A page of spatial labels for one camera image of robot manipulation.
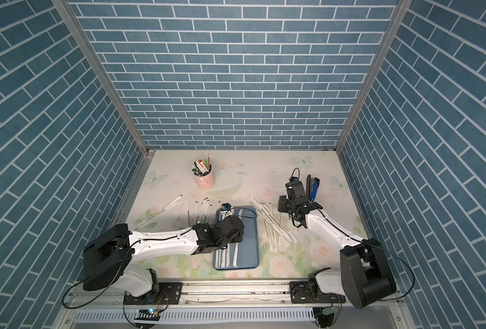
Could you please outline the green circuit board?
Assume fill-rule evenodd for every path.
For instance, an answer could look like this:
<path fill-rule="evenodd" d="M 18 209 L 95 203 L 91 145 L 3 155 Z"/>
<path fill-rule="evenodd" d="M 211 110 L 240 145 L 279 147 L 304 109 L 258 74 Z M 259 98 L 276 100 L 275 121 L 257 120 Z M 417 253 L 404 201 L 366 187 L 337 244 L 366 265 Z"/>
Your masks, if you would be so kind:
<path fill-rule="evenodd" d="M 134 318 L 135 322 L 148 321 L 158 322 L 161 318 L 159 310 L 154 308 L 144 308 L 138 311 L 138 314 Z"/>

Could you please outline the black and blue stapler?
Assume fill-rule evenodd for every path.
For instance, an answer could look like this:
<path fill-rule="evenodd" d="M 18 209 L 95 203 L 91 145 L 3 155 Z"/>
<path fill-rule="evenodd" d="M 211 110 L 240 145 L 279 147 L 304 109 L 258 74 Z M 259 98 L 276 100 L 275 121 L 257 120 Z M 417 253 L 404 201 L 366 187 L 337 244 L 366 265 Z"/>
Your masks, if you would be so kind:
<path fill-rule="evenodd" d="M 306 195 L 309 202 L 314 202 L 320 186 L 320 179 L 312 175 L 308 175 L 306 179 Z"/>

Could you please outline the pile wrapped straws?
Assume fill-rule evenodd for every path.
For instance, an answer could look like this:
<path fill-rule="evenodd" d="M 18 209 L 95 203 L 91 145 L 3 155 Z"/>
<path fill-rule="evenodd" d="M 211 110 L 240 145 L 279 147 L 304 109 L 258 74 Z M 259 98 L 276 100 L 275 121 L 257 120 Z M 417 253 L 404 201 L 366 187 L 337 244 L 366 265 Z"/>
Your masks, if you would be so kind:
<path fill-rule="evenodd" d="M 273 211 L 272 204 L 259 202 L 253 196 L 251 196 L 251 202 L 258 209 L 259 216 L 264 222 L 271 252 L 278 252 L 281 246 L 296 243 L 297 238 L 295 233 L 292 229 L 288 228 L 281 217 Z"/>
<path fill-rule="evenodd" d="M 210 198 L 204 197 L 201 200 L 185 199 L 185 216 L 188 226 L 199 223 L 210 223 L 214 212 L 214 205 Z"/>

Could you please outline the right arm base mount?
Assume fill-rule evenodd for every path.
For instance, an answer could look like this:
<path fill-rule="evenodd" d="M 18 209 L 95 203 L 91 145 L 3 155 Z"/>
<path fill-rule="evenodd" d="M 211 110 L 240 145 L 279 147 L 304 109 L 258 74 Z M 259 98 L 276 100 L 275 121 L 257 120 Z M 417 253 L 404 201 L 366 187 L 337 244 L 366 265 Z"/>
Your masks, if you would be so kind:
<path fill-rule="evenodd" d="M 341 304 L 345 297 L 337 293 L 323 293 L 315 281 L 292 281 L 289 283 L 292 304 Z"/>

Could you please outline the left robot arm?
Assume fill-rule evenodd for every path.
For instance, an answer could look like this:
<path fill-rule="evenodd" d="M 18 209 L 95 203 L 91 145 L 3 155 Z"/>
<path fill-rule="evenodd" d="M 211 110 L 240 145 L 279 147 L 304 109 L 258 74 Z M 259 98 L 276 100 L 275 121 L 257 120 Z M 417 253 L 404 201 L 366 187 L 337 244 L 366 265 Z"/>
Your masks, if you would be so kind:
<path fill-rule="evenodd" d="M 244 224 L 234 215 L 210 225 L 170 232 L 129 230 L 126 223 L 110 228 L 83 251 L 85 291 L 115 287 L 134 297 L 156 291 L 156 273 L 140 267 L 142 260 L 160 256 L 211 254 L 243 240 Z"/>

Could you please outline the aluminium front rail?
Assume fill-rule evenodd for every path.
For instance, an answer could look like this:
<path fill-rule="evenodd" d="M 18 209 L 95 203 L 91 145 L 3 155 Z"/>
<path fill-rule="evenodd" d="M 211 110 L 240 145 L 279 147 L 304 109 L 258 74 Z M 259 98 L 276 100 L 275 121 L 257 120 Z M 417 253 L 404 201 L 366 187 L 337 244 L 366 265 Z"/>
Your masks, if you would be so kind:
<path fill-rule="evenodd" d="M 182 282 L 183 289 L 178 304 L 193 305 L 221 304 L 229 305 L 291 305 L 289 280 L 169 280 L 164 282 Z M 116 294 L 123 304 L 124 296 L 128 291 L 122 292 L 118 288 L 103 289 L 97 291 L 83 291 L 78 287 L 72 287 L 66 291 L 62 298 L 64 308 L 84 308 L 90 303 L 108 293 Z M 344 292 L 334 292 L 345 297 L 345 306 L 351 302 Z"/>

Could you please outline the left pile wrapped straws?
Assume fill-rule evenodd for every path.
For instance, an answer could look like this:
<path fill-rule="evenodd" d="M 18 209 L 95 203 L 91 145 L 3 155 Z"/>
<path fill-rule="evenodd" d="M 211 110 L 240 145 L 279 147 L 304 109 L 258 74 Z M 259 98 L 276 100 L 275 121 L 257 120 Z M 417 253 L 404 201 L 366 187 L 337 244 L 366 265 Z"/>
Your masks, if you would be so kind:
<path fill-rule="evenodd" d="M 199 223 L 210 223 L 214 212 L 214 205 L 210 198 L 204 197 L 201 200 L 185 199 L 185 216 L 188 226 Z"/>

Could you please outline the pink pen cup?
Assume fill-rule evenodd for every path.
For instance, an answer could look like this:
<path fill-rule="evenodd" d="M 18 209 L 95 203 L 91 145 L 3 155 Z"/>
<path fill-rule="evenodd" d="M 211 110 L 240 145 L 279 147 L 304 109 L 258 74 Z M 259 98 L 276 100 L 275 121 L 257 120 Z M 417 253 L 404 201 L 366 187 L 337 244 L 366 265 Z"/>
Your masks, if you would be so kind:
<path fill-rule="evenodd" d="M 216 183 L 213 171 L 210 171 L 208 174 L 205 174 L 203 176 L 195 175 L 195 180 L 196 180 L 196 185 L 202 191 L 206 191 L 213 188 Z"/>

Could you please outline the blue plastic storage tray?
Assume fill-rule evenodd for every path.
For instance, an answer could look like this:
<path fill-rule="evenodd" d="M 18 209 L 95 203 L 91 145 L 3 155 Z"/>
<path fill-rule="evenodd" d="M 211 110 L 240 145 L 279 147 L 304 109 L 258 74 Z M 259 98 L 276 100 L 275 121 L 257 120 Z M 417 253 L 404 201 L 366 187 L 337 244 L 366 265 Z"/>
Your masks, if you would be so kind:
<path fill-rule="evenodd" d="M 259 265 L 258 218 L 252 206 L 233 207 L 233 214 L 244 224 L 243 241 L 231 243 L 227 247 L 226 267 L 216 268 L 216 251 L 212 266 L 218 271 L 252 270 Z"/>

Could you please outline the right pile wrapped straws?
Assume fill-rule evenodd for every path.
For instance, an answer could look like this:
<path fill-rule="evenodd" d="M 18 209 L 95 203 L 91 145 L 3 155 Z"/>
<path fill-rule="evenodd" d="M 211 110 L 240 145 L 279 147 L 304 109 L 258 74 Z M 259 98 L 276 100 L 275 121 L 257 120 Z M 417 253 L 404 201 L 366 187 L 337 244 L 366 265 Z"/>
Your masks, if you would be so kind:
<path fill-rule="evenodd" d="M 264 222 L 271 252 L 278 252 L 281 246 L 296 243 L 297 238 L 295 233 L 292 229 L 288 228 L 281 217 L 273 211 L 272 204 L 259 202 L 253 196 L 251 196 L 251 202 L 258 209 L 259 216 Z"/>

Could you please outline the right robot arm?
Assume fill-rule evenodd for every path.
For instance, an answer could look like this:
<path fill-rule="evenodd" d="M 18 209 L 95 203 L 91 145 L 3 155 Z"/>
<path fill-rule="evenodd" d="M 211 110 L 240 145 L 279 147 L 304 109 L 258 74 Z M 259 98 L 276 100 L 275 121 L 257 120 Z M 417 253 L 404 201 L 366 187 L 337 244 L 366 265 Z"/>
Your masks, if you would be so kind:
<path fill-rule="evenodd" d="M 332 270 L 310 274 L 307 288 L 315 302 L 344 296 L 361 309 L 396 292 L 396 282 L 380 242 L 353 234 L 332 219 L 320 204 L 310 200 L 303 183 L 296 178 L 285 188 L 287 194 L 279 198 L 278 211 L 316 233 L 340 254 L 339 274 Z"/>

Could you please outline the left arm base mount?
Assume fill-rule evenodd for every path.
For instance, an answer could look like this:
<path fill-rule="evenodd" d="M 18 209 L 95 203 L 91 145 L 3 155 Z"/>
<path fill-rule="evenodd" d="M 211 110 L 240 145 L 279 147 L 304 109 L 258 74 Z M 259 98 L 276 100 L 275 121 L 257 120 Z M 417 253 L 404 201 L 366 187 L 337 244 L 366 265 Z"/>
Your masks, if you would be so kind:
<path fill-rule="evenodd" d="M 177 305 L 183 289 L 182 282 L 160 282 L 159 288 L 149 291 L 140 297 L 127 293 L 123 298 L 124 305 Z"/>

